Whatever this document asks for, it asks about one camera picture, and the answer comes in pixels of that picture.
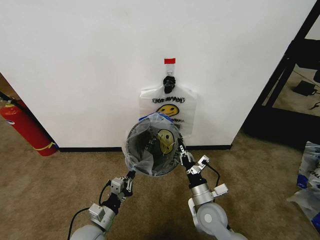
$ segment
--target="baseboard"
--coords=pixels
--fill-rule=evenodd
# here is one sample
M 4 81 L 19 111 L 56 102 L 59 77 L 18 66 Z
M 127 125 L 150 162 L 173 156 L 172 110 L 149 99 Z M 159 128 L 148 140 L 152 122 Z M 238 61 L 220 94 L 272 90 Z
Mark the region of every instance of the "baseboard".
M 229 150 L 231 145 L 200 145 L 200 146 L 187 146 L 188 150 Z M 121 147 L 60 147 L 60 152 L 70 153 L 70 152 L 121 152 Z

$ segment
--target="white wall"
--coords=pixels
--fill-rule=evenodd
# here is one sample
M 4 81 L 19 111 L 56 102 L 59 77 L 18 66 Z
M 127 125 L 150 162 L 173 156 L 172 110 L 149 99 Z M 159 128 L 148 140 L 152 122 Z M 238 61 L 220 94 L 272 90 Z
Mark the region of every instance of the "white wall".
M 199 94 L 189 145 L 229 145 L 315 0 L 16 0 L 0 71 L 60 147 L 117 147 L 141 88 Z
M 320 17 L 317 18 L 305 38 L 320 40 Z

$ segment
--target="black cable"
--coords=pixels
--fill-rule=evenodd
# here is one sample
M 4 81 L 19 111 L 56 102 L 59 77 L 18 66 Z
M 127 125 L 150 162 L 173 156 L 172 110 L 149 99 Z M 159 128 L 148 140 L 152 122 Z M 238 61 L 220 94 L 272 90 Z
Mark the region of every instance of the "black cable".
M 99 205 L 101 206 L 101 199 L 102 199 L 102 195 L 104 194 L 104 191 L 105 189 L 108 187 L 108 186 L 111 186 L 111 181 L 109 180 L 106 185 L 102 188 L 102 191 L 100 193 L 100 196 L 99 196 Z
M 72 220 L 71 220 L 71 222 L 70 222 L 70 227 L 69 227 L 69 233 L 68 233 L 68 238 L 67 238 L 67 240 L 70 240 L 71 231 L 72 231 L 72 225 L 74 224 L 74 220 L 75 220 L 76 216 L 77 216 L 79 213 L 81 213 L 81 212 L 83 212 L 83 211 L 86 211 L 86 210 L 88 210 L 88 209 L 89 209 L 89 207 L 86 207 L 86 208 L 84 208 L 84 209 L 81 209 L 80 211 L 77 211 L 76 214 L 73 216 L 73 218 L 72 218 Z
M 215 186 L 218 187 L 219 185 L 219 180 L 220 180 L 220 174 L 218 173 L 217 170 L 215 170 L 212 166 L 210 166 L 208 163 L 205 163 L 205 165 L 208 166 L 208 168 L 210 168 L 212 171 L 214 171 L 217 175 L 218 175 L 218 178 L 216 179 L 216 183 L 215 183 Z
M 312 108 L 309 108 L 309 110 L 312 110 L 312 109 L 315 109 L 315 108 L 319 107 L 318 104 L 320 104 L 320 101 L 316 102 L 316 103 L 313 105 Z

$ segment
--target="trash bag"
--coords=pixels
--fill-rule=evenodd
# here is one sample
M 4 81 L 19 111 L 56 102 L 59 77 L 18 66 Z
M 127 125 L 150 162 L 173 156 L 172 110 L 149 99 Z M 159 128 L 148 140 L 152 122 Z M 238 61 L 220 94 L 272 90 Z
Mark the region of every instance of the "trash bag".
M 296 202 L 315 229 L 320 233 L 320 191 L 318 188 L 306 188 L 297 191 L 287 198 L 288 202 Z
M 175 86 L 170 93 L 165 87 L 144 89 L 139 98 L 140 117 L 160 112 L 168 115 L 183 137 L 192 134 L 197 95 L 191 90 Z
M 304 148 L 296 185 L 305 189 L 308 183 L 313 188 L 320 188 L 320 145 L 310 141 Z
M 129 132 L 122 151 L 130 171 L 161 176 L 172 171 L 180 160 L 183 138 L 172 119 L 153 113 L 139 119 Z
M 320 145 L 305 144 L 296 185 L 302 190 L 287 201 L 296 202 L 320 233 Z

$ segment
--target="smiley face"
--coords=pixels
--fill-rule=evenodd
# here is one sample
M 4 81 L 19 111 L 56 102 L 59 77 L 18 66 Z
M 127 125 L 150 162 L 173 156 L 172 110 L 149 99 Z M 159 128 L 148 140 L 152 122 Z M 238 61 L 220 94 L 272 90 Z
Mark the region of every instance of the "smiley face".
M 168 115 L 169 117 L 172 117 L 174 115 L 177 115 L 180 111 L 176 105 L 166 104 L 166 105 L 159 107 L 157 112 L 160 112 L 160 113 Z
M 156 138 L 160 141 L 160 149 L 163 154 L 169 154 L 174 149 L 175 138 L 172 132 L 166 129 L 158 131 Z

